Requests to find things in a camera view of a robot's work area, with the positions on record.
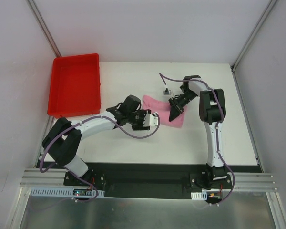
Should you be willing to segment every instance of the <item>wire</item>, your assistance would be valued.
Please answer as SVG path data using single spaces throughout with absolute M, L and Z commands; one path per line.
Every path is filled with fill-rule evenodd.
M 148 138 L 148 137 L 154 135 L 154 134 L 158 131 L 159 127 L 160 127 L 160 117 L 159 117 L 159 115 L 158 115 L 157 113 L 155 113 L 155 114 L 156 114 L 156 116 L 158 117 L 158 126 L 156 127 L 156 129 L 155 129 L 152 133 L 150 133 L 150 134 L 148 134 L 148 135 L 146 135 L 146 136 L 134 136 L 134 135 L 128 133 L 127 131 L 125 131 L 119 124 L 116 123 L 116 121 L 114 121 L 114 120 L 112 120 L 111 118 L 106 117 L 106 116 L 100 116 L 100 115 L 98 115 L 98 116 L 92 116 L 92 117 L 87 118 L 87 119 L 85 119 L 84 121 L 82 121 L 82 124 L 84 124 L 84 123 L 86 123 L 86 122 L 88 122 L 88 121 L 90 121 L 90 120 L 92 120 L 92 119 L 105 118 L 105 119 L 111 121 L 112 123 L 114 123 L 114 124 L 115 124 L 120 130 L 122 130 L 126 135 L 128 135 L 128 136 L 130 136 L 130 137 L 133 137 L 133 138 L 136 138 L 136 139 L 144 139 L 144 138 Z M 45 159 L 45 157 L 46 157 L 46 155 L 47 155 L 49 149 L 50 149 L 51 146 L 54 144 L 54 142 L 57 141 L 57 139 L 59 139 L 60 137 L 62 137 L 65 133 L 69 132 L 70 130 L 72 130 L 72 129 L 76 128 L 76 127 L 78 127 L 79 125 L 80 125 L 80 123 L 77 123 L 77 124 L 75 124 L 75 125 L 73 125 L 73 126 L 67 128 L 67 129 L 65 129 L 64 131 L 62 131 L 61 133 L 59 133 L 55 138 L 53 138 L 53 140 L 48 144 L 48 146 L 47 146 L 47 147 L 45 148 L 45 150 L 44 150 L 44 153 L 43 153 L 43 155 L 42 155 L 42 158 L 41 158 L 41 161 L 40 161 L 40 165 L 39 165 L 39 171 L 40 171 L 41 173 L 47 172 L 51 167 L 53 167 L 53 166 L 56 164 L 55 162 L 53 162 L 53 163 L 50 164 L 47 168 L 43 169 L 44 159 Z
M 219 112 L 220 112 L 220 117 L 221 117 L 221 120 L 218 121 L 218 122 L 216 123 L 216 125 L 215 125 L 215 129 L 216 129 L 216 147 L 217 147 L 217 153 L 218 153 L 218 155 L 219 155 L 219 158 L 220 158 L 221 161 L 223 162 L 223 164 L 227 167 L 227 169 L 229 170 L 229 172 L 232 174 L 232 178 L 233 178 L 232 187 L 231 187 L 229 193 L 225 196 L 225 198 L 223 198 L 223 199 L 220 201 L 220 203 L 222 203 L 222 202 L 225 201 L 225 200 L 231 195 L 231 193 L 233 192 L 233 189 L 234 189 L 234 187 L 235 187 L 235 175 L 234 175 L 232 169 L 230 168 L 230 166 L 225 162 L 225 160 L 223 159 L 223 157 L 222 157 L 221 154 L 220 154 L 218 125 L 219 125 L 219 123 L 222 123 L 222 122 L 224 121 L 225 116 L 224 116 L 224 112 L 223 112 L 223 110 L 222 110 L 222 108 L 221 108 L 221 106 L 220 106 L 220 104 L 219 104 L 217 95 L 216 95 L 214 89 L 211 88 L 211 87 L 209 87 L 209 85 L 208 85 L 205 81 L 202 81 L 200 78 L 194 78 L 194 79 L 189 79 L 189 80 L 174 80 L 174 79 L 171 79 L 171 78 L 168 78 L 168 77 L 162 75 L 161 73 L 159 73 L 159 75 L 160 75 L 160 77 L 161 77 L 161 79 L 163 80 L 163 82 L 164 82 L 165 85 L 166 85 L 166 82 L 165 82 L 164 79 L 167 79 L 167 80 L 170 80 L 170 81 L 174 81 L 174 82 L 188 82 L 188 81 L 201 82 L 201 83 L 203 83 L 203 84 L 206 86 L 206 88 L 207 88 L 208 90 L 210 90 L 210 91 L 212 92 L 212 94 L 213 94 L 213 96 L 214 96 L 214 99 L 215 99 L 215 101 L 216 101 L 216 103 L 217 103 L 217 106 L 218 106 L 218 109 L 219 109 Z
M 87 119 L 85 119 L 84 121 L 82 121 L 82 124 L 84 124 L 84 123 L 86 123 L 86 122 L 88 122 L 88 121 L 90 121 L 90 120 L 93 120 L 93 119 L 105 118 L 105 119 L 111 121 L 112 123 L 114 123 L 120 130 L 122 130 L 122 131 L 123 131 L 125 134 L 127 134 L 128 136 L 133 137 L 133 138 L 136 138 L 136 139 L 144 139 L 144 138 L 148 138 L 148 137 L 154 135 L 154 134 L 158 131 L 159 127 L 160 127 L 160 117 L 159 117 L 159 115 L 158 115 L 157 113 L 155 113 L 155 114 L 156 114 L 156 116 L 158 117 L 158 126 L 156 127 L 156 129 L 155 129 L 152 133 L 150 133 L 150 134 L 148 134 L 148 135 L 146 135 L 146 136 L 140 136 L 140 137 L 139 137 L 139 136 L 134 136 L 134 135 L 128 133 L 128 132 L 125 131 L 119 124 L 117 124 L 116 121 L 114 121 L 114 120 L 112 120 L 111 118 L 106 117 L 106 116 L 100 116 L 100 115 L 98 115 L 98 116 L 92 116 L 92 117 L 87 118 Z M 50 164 L 47 168 L 45 168 L 45 169 L 43 170 L 44 159 L 45 159 L 45 157 L 46 157 L 46 155 L 47 155 L 49 149 L 50 149 L 51 146 L 54 144 L 54 142 L 57 141 L 57 139 L 59 139 L 60 137 L 62 137 L 65 133 L 69 132 L 70 130 L 72 130 L 72 129 L 76 128 L 76 127 L 78 127 L 79 125 L 80 125 L 80 123 L 77 123 L 77 124 L 75 124 L 75 125 L 73 125 L 73 126 L 67 128 L 66 130 L 60 132 L 60 133 L 59 133 L 55 138 L 53 138 L 53 140 L 48 144 L 48 146 L 47 146 L 47 147 L 45 148 L 45 150 L 44 150 L 44 153 L 43 153 L 43 155 L 42 155 L 42 158 L 41 158 L 41 161 L 40 161 L 40 165 L 39 165 L 39 170 L 40 170 L 41 173 L 47 172 L 51 167 L 53 167 L 53 165 L 56 164 L 55 162 L 53 162 L 52 164 Z M 85 202 L 85 203 L 87 203 L 87 202 L 93 201 L 94 199 L 96 199 L 96 198 L 98 197 L 99 192 L 98 192 L 97 188 L 93 185 L 93 183 L 90 184 L 89 182 L 87 182 L 87 181 L 81 179 L 80 177 L 78 177 L 78 176 L 77 176 L 75 173 L 73 173 L 72 171 L 69 171 L 69 173 L 70 173 L 71 175 L 73 175 L 75 178 L 77 178 L 79 181 L 81 181 L 82 183 L 85 183 L 85 184 L 87 184 L 89 187 L 92 187 L 92 189 L 96 190 L 96 195 L 95 195 L 94 197 L 89 198 L 88 200 L 77 200 L 78 202 Z M 49 206 L 48 208 L 45 208 L 45 209 L 42 209 L 42 210 L 49 209 L 49 208 L 55 206 L 56 204 L 51 205 L 51 206 Z
M 115 107 L 118 107 L 118 106 L 120 106 L 121 104 L 123 104 L 123 103 L 118 103 Z
M 218 193 L 220 193 L 220 195 L 222 195 L 222 192 L 223 192 L 223 184 L 220 184 L 220 189 L 219 189 L 219 192 L 216 192 L 216 193 L 214 193 L 214 194 L 218 194 Z
M 94 184 L 94 182 L 95 182 L 94 177 L 92 177 L 91 184 Z M 92 186 L 87 187 L 86 192 L 90 191 L 91 189 Z

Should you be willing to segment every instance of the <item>robotic arm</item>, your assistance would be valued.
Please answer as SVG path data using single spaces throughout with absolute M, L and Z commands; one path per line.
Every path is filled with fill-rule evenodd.
M 224 157 L 222 146 L 222 123 L 221 111 L 218 107 L 214 94 L 206 83 L 199 81 L 200 76 L 187 76 L 180 87 L 183 94 L 169 99 L 171 105 L 169 121 L 174 120 L 184 112 L 184 106 L 196 97 L 200 97 L 199 116 L 204 122 L 208 142 L 208 160 L 205 174 L 197 177 L 195 183 L 210 190 L 211 183 L 216 180 L 226 179 L 228 169 L 221 160 L 219 153 Z M 222 89 L 213 89 L 223 116 L 225 117 L 225 97 Z
M 91 182 L 92 170 L 76 155 L 80 141 L 98 132 L 115 129 L 116 123 L 119 126 L 130 123 L 133 130 L 149 130 L 151 126 L 158 126 L 156 114 L 152 114 L 151 110 L 140 108 L 140 99 L 130 95 L 123 103 L 110 107 L 105 112 L 93 116 L 83 123 L 81 121 L 70 122 L 66 118 L 60 118 L 43 140 L 42 146 L 46 148 L 62 131 L 80 123 L 79 126 L 65 134 L 66 138 L 58 138 L 50 147 L 49 154 L 58 165 L 65 167 L 81 179 Z

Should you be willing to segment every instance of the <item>purple cable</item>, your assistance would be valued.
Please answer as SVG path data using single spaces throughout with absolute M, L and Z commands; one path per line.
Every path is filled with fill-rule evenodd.
M 224 121 L 225 116 L 224 116 L 224 112 L 223 112 L 223 110 L 222 110 L 222 108 L 221 108 L 221 106 L 220 106 L 220 104 L 219 104 L 217 95 L 216 95 L 214 89 L 211 88 L 211 87 L 209 87 L 209 85 L 208 85 L 205 81 L 200 80 L 200 78 L 195 78 L 195 79 L 190 79 L 190 80 L 174 80 L 174 79 L 171 79 L 171 78 L 168 78 L 168 77 L 162 75 L 161 73 L 159 73 L 159 75 L 160 75 L 160 77 L 161 77 L 161 79 L 163 80 L 163 82 L 164 82 L 165 85 L 166 85 L 166 82 L 165 82 L 164 79 L 167 79 L 167 80 L 170 80 L 170 81 L 174 81 L 174 82 L 188 82 L 188 81 L 201 82 L 201 83 L 203 83 L 203 84 L 206 86 L 206 88 L 207 88 L 208 90 L 210 90 L 210 91 L 212 92 L 212 94 L 213 94 L 213 96 L 214 96 L 214 99 L 215 99 L 215 101 L 216 101 L 216 103 L 217 103 L 217 106 L 218 106 L 218 109 L 219 109 L 219 112 L 220 112 L 220 116 L 221 116 L 221 120 L 218 121 L 218 122 L 216 123 L 216 125 L 215 125 L 215 128 L 216 128 L 217 153 L 218 153 L 218 155 L 219 155 L 219 158 L 221 159 L 221 161 L 223 162 L 223 164 L 227 167 L 227 169 L 230 171 L 230 173 L 232 174 L 232 177 L 233 177 L 233 183 L 232 183 L 231 190 L 230 190 L 229 193 L 225 196 L 225 198 L 223 198 L 223 199 L 220 201 L 220 203 L 222 203 L 224 200 L 226 200 L 226 199 L 231 195 L 231 193 L 232 193 L 232 191 L 233 191 L 233 189 L 234 189 L 234 186 L 235 186 L 235 175 L 234 175 L 232 169 L 230 168 L 230 166 L 225 162 L 225 160 L 223 159 L 223 157 L 222 157 L 221 154 L 220 154 L 218 124 L 219 124 L 219 123 L 222 123 L 222 122 Z
M 144 139 L 144 138 L 148 138 L 148 137 L 154 135 L 154 134 L 158 131 L 159 127 L 160 127 L 160 117 L 159 117 L 159 115 L 158 115 L 157 113 L 155 113 L 155 114 L 156 114 L 156 116 L 158 117 L 158 125 L 157 125 L 157 128 L 156 128 L 152 133 L 150 133 L 150 134 L 148 134 L 148 135 L 146 135 L 146 136 L 142 136 L 142 137 L 134 136 L 134 135 L 128 133 L 128 132 L 125 131 L 119 124 L 117 124 L 116 121 L 114 121 L 113 119 L 111 119 L 111 118 L 109 118 L 109 117 L 106 117 L 106 116 L 100 116 L 100 115 L 98 115 L 98 116 L 92 116 L 92 117 L 87 118 L 87 119 L 85 119 L 84 121 L 82 121 L 82 124 L 84 124 L 84 123 L 86 123 L 86 122 L 88 122 L 88 121 L 90 121 L 90 120 L 92 120 L 92 119 L 105 118 L 105 119 L 111 121 L 112 123 L 114 123 L 120 130 L 122 130 L 122 131 L 123 131 L 125 134 L 127 134 L 128 136 L 133 137 L 133 138 L 136 138 L 136 139 Z M 52 164 L 50 164 L 50 165 L 49 165 L 47 168 L 45 168 L 44 170 L 42 169 L 42 168 L 43 168 L 44 159 L 45 159 L 45 157 L 46 157 L 46 155 L 47 155 L 49 149 L 50 149 L 51 146 L 54 144 L 54 142 L 57 141 L 57 139 L 59 139 L 60 137 L 62 137 L 65 133 L 69 132 L 70 130 L 72 130 L 72 129 L 76 128 L 76 127 L 78 127 L 79 125 L 80 125 L 80 123 L 77 123 L 77 124 L 75 124 L 75 125 L 73 125 L 73 126 L 67 128 L 66 130 L 62 131 L 61 133 L 59 133 L 59 134 L 48 144 L 48 146 L 47 146 L 47 147 L 45 148 L 45 150 L 44 150 L 44 153 L 43 153 L 43 155 L 42 155 L 42 158 L 41 158 L 41 161 L 40 161 L 40 165 L 39 165 L 39 171 L 40 171 L 41 173 L 47 172 L 53 165 L 55 165 L 55 162 L 53 162 Z M 90 202 L 90 201 L 92 201 L 92 200 L 94 200 L 94 199 L 97 198 L 97 196 L 99 195 L 99 192 L 98 192 L 98 190 L 96 189 L 96 187 L 95 187 L 94 185 L 92 185 L 92 184 L 90 184 L 89 182 L 87 182 L 87 181 L 81 179 L 80 177 L 78 177 L 76 174 L 74 174 L 74 173 L 71 172 L 71 171 L 69 171 L 69 173 L 71 173 L 74 177 L 76 177 L 76 178 L 77 178 L 78 180 L 80 180 L 81 182 L 87 184 L 88 186 L 90 186 L 90 187 L 92 187 L 94 190 L 96 190 L 96 196 L 95 196 L 95 197 L 92 197 L 92 198 L 90 198 L 89 200 L 84 200 L 84 201 L 83 201 L 83 200 L 78 200 L 79 202 Z

